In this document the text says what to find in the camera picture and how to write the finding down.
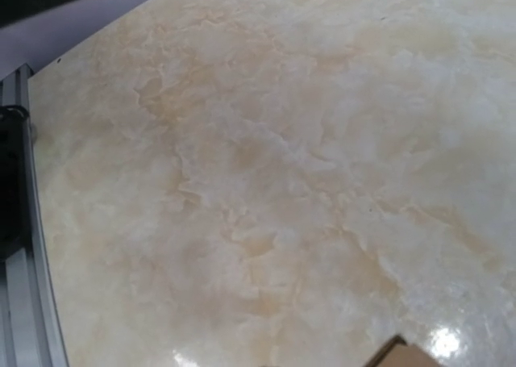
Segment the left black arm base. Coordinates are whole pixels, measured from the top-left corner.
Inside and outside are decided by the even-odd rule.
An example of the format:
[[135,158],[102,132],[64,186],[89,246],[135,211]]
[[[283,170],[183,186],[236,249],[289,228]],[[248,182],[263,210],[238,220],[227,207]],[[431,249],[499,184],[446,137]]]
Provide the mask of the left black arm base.
[[20,105],[1,107],[1,260],[30,244],[24,130],[29,112]]

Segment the brown cardboard box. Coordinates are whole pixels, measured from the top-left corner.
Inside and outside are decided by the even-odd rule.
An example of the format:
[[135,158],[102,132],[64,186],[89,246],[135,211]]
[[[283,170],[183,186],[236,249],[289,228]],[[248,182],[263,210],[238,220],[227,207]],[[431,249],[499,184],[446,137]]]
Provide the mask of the brown cardboard box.
[[376,351],[364,367],[440,367],[440,364],[416,344],[395,335]]

